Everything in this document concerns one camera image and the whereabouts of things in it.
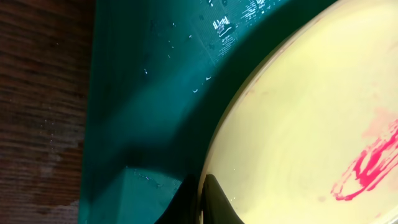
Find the wood grain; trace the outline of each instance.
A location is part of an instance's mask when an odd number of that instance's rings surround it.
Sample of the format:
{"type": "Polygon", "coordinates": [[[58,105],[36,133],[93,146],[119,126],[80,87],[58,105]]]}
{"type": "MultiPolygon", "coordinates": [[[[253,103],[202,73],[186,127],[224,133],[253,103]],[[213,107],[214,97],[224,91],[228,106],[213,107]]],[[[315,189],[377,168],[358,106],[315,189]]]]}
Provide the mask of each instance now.
{"type": "Polygon", "coordinates": [[[0,1],[0,223],[76,223],[95,0],[0,1]]]}

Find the yellow plate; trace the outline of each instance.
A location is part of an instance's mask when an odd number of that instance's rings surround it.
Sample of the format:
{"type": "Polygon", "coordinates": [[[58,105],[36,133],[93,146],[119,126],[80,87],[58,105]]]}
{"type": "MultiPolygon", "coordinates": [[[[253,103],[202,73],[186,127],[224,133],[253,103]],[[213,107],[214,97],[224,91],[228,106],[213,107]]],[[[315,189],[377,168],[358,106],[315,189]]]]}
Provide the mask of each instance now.
{"type": "Polygon", "coordinates": [[[245,223],[398,215],[398,0],[339,1],[251,76],[203,170],[245,223]]]}

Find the green tray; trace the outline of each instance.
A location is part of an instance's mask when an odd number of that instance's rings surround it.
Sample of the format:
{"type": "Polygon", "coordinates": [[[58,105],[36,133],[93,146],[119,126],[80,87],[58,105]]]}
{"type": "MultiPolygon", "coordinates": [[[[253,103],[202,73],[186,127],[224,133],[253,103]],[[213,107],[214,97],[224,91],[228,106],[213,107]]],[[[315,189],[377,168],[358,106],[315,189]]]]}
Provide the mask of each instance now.
{"type": "Polygon", "coordinates": [[[97,1],[79,223],[154,223],[250,72],[334,1],[97,1]]]}

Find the red sauce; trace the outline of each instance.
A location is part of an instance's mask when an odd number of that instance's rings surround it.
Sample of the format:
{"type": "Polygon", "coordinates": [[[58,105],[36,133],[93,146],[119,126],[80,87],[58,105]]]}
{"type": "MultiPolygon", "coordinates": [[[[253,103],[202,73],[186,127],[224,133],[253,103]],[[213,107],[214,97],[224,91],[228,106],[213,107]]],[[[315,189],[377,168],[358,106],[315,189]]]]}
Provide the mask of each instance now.
{"type": "Polygon", "coordinates": [[[397,148],[398,120],[395,120],[386,133],[367,146],[351,163],[330,193],[336,200],[349,201],[364,191],[373,190],[398,165],[397,148]],[[352,184],[349,190],[345,190],[347,183],[352,184]]]}

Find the wooden table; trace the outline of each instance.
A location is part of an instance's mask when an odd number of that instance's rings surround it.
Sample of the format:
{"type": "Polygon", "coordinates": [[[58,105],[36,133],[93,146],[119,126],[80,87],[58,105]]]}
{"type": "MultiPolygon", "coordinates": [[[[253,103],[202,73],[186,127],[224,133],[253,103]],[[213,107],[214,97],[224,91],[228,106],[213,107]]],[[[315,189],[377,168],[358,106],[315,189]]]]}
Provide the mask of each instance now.
{"type": "Polygon", "coordinates": [[[0,223],[76,223],[95,0],[0,1],[0,223]]]}

